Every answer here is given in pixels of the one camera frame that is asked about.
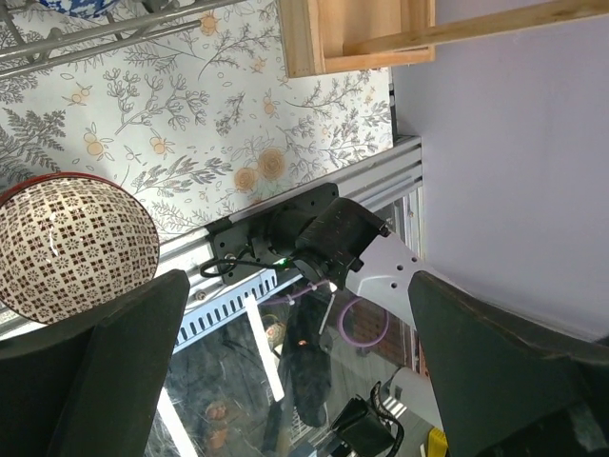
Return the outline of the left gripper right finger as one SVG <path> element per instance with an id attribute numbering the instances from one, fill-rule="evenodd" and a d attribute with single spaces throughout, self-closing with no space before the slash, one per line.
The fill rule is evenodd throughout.
<path id="1" fill-rule="evenodd" d="M 605 456 L 608 347 L 496 308 L 428 272 L 408 288 L 453 456 Z"/>

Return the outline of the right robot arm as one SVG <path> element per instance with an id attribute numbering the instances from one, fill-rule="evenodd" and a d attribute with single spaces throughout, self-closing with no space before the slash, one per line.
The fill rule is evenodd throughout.
<path id="1" fill-rule="evenodd" d="M 415 325 L 408 288 L 424 263 L 384 219 L 321 185 L 241 220 L 207 226 L 211 259 L 199 272 L 228 284 L 239 267 L 298 270 L 327 281 Z"/>

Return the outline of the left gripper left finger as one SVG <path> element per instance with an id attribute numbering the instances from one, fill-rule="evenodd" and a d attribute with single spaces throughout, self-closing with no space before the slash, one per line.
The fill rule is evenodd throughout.
<path id="1" fill-rule="evenodd" d="M 3 340 L 2 455 L 143 455 L 189 291 L 174 269 Z"/>

